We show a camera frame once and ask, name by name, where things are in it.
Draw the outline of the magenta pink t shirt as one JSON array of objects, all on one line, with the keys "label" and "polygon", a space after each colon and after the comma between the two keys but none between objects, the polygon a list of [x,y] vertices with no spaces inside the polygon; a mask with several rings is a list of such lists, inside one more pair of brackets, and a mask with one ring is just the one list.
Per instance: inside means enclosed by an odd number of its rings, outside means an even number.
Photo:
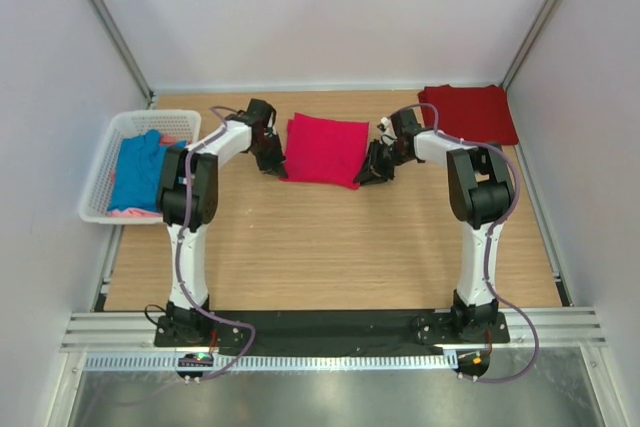
[{"label": "magenta pink t shirt", "polygon": [[352,190],[367,153],[369,123],[313,117],[296,112],[287,124],[289,182],[334,184]]}]

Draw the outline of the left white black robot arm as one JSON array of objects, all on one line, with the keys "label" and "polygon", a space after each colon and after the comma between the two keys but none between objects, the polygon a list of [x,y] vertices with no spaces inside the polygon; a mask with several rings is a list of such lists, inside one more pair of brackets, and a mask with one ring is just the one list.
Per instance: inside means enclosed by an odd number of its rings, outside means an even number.
[{"label": "left white black robot arm", "polygon": [[220,126],[186,147],[170,147],[164,158],[156,203],[172,253],[172,287],[156,323],[159,347],[199,347],[221,321],[209,309],[206,238],[219,200],[219,171],[235,156],[251,153],[258,170],[284,177],[285,156],[276,129],[276,109],[252,99],[244,110],[214,106]]}]

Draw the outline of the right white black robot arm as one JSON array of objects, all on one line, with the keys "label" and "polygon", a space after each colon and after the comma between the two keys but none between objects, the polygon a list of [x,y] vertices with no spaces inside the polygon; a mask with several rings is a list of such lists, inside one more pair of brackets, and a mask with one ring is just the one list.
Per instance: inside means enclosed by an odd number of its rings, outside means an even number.
[{"label": "right white black robot arm", "polygon": [[422,125],[415,104],[381,119],[354,178],[362,186],[394,179],[407,162],[434,162],[447,171],[449,204],[463,229],[461,273],[449,319],[453,336],[472,343],[496,326],[499,298],[494,276],[503,224],[515,209],[520,184],[510,158],[497,144],[465,140],[439,128],[439,115]]}]

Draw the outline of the folded dark red t shirt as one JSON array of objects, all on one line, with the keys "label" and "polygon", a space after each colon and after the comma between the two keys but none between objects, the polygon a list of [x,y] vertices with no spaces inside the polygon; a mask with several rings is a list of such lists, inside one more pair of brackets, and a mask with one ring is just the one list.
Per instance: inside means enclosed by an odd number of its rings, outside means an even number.
[{"label": "folded dark red t shirt", "polygon": [[503,87],[427,86],[418,93],[420,103],[438,110],[438,129],[478,142],[514,146],[519,138]]}]

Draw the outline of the white perforated plastic basket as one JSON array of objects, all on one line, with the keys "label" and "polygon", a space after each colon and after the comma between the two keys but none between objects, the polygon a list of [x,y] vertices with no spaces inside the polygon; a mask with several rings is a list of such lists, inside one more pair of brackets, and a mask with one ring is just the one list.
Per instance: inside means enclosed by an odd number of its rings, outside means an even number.
[{"label": "white perforated plastic basket", "polygon": [[116,163],[122,140],[155,129],[177,140],[196,142],[201,115],[194,110],[135,110],[112,118],[99,144],[79,205],[79,216],[87,223],[104,225],[153,225],[162,223],[158,216],[114,217],[108,207],[115,185]]}]

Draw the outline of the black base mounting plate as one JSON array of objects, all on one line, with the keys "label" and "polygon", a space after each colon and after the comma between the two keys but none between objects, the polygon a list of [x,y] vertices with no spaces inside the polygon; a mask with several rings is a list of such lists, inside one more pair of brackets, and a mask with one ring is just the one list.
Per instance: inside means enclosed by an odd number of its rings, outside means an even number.
[{"label": "black base mounting plate", "polygon": [[[460,328],[449,310],[316,310],[219,311],[219,317],[251,324],[255,339],[250,356],[381,357],[426,355],[446,345],[487,342],[507,344],[510,334],[503,313],[492,324]],[[188,316],[161,316],[156,347],[215,346],[234,356],[246,345],[250,331],[224,325],[192,311]]]}]

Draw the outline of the left aluminium frame post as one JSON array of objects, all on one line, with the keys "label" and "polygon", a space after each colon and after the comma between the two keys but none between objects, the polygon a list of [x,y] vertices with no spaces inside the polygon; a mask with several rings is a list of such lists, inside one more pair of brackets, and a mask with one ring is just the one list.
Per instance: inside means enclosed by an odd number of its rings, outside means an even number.
[{"label": "left aluminium frame post", "polygon": [[88,0],[88,2],[97,16],[99,23],[102,25],[112,46],[115,48],[116,53],[123,62],[131,79],[145,99],[147,106],[150,107],[154,101],[154,92],[149,86],[149,83],[139,67],[131,49],[117,26],[108,5],[105,0]]}]

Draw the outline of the aluminium frame post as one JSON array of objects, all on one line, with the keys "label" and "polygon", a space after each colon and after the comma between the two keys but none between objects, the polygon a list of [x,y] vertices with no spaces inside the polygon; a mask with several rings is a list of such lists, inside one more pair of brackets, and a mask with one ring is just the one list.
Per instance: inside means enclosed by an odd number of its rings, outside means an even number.
[{"label": "aluminium frame post", "polygon": [[517,75],[524,66],[529,54],[543,34],[545,28],[551,21],[555,11],[560,6],[562,0],[543,0],[534,19],[524,37],[514,58],[512,59],[503,79],[501,86],[507,91],[513,84]]},{"label": "aluminium frame post", "polygon": [[88,0],[88,2],[97,16],[99,23],[102,25],[112,46],[115,48],[116,53],[123,62],[131,79],[145,99],[147,106],[150,107],[154,101],[154,92],[149,86],[149,83],[139,67],[131,49],[117,26],[108,5],[105,0]]}]

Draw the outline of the aluminium front rail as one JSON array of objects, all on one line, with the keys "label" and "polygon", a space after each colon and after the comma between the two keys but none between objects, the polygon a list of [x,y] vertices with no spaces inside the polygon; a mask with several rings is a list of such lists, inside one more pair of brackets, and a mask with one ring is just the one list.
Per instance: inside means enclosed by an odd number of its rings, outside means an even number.
[{"label": "aluminium front rail", "polygon": [[[606,344],[590,307],[526,308],[542,347]],[[141,313],[77,313],[71,316],[61,349],[72,351],[134,351],[153,348],[155,327]]]}]

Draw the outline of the right aluminium frame post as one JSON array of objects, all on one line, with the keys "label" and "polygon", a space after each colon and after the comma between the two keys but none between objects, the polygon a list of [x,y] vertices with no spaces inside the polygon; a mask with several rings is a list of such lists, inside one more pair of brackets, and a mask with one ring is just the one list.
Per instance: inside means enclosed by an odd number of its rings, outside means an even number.
[{"label": "right aluminium frame post", "polygon": [[501,86],[507,91],[513,84],[517,75],[524,66],[529,54],[543,34],[545,28],[551,21],[555,11],[560,6],[562,0],[543,0],[534,19],[524,37],[514,58],[512,59],[503,79]]}]

